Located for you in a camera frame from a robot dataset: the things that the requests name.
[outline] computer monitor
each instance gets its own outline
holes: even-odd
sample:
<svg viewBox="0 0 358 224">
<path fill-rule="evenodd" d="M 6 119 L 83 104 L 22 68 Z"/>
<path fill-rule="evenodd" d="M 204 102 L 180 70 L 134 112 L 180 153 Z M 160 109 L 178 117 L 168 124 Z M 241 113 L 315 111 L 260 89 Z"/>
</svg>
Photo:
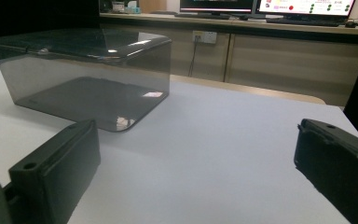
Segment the computer monitor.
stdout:
<svg viewBox="0 0 358 224">
<path fill-rule="evenodd" d="M 355 0 L 257 0 L 256 13 L 286 18 L 346 20 Z"/>
<path fill-rule="evenodd" d="M 180 0 L 181 12 L 250 14 L 254 0 Z"/>
</svg>

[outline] table surface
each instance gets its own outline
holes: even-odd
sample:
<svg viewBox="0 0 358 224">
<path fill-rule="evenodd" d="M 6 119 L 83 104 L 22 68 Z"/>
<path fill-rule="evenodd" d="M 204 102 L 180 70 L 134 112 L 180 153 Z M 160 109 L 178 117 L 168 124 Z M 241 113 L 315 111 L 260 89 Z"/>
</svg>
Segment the table surface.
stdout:
<svg viewBox="0 0 358 224">
<path fill-rule="evenodd" d="M 243 91 L 256 95 L 278 97 L 278 98 L 325 105 L 325 101 L 322 100 L 321 98 L 310 96 L 310 95 L 287 92 L 287 91 L 274 91 L 274 90 L 268 90 L 268 89 L 251 87 L 251 86 L 238 85 L 228 82 L 219 82 L 219 81 L 212 81 L 212 80 L 194 78 L 194 77 L 183 77 L 177 75 L 171 75 L 171 81 L 185 82 L 185 83 L 197 84 L 201 86 L 208 86 L 217 89 L 224 89 L 224 90 L 231 90 L 231 91 Z"/>
<path fill-rule="evenodd" d="M 99 130 L 102 163 L 69 223 L 348 223 L 293 163 L 302 119 L 358 136 L 341 109 L 172 81 L 124 133 Z M 0 183 L 73 122 L 11 101 L 0 73 Z"/>
</svg>

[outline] wall outlet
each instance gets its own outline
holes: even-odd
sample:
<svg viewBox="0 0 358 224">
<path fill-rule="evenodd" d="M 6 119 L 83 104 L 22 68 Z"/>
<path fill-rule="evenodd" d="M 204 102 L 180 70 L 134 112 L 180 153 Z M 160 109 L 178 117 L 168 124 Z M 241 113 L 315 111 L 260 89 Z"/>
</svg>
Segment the wall outlet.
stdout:
<svg viewBox="0 0 358 224">
<path fill-rule="evenodd" d="M 196 42 L 197 39 L 199 43 L 215 44 L 216 38 L 217 38 L 216 32 L 193 31 L 193 42 Z"/>
</svg>

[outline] transparent plastic box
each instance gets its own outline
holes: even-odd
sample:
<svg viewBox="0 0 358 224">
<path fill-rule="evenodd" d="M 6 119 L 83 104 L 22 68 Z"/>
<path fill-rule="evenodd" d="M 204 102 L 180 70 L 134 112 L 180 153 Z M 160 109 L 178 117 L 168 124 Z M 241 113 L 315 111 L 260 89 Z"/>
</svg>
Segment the transparent plastic box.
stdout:
<svg viewBox="0 0 358 224">
<path fill-rule="evenodd" d="M 2 36 L 0 70 L 14 104 L 121 132 L 168 96 L 171 43 L 112 29 Z"/>
</svg>

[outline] screen display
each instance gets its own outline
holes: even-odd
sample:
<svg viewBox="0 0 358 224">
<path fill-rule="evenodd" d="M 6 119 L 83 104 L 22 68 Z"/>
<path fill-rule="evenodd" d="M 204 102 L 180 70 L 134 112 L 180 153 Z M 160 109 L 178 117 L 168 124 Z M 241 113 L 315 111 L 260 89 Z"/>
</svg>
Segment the screen display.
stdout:
<svg viewBox="0 0 358 224">
<path fill-rule="evenodd" d="M 254 0 L 180 0 L 181 12 L 251 13 Z"/>
<path fill-rule="evenodd" d="M 354 0 L 259 0 L 258 11 L 271 14 L 349 16 Z"/>
</svg>

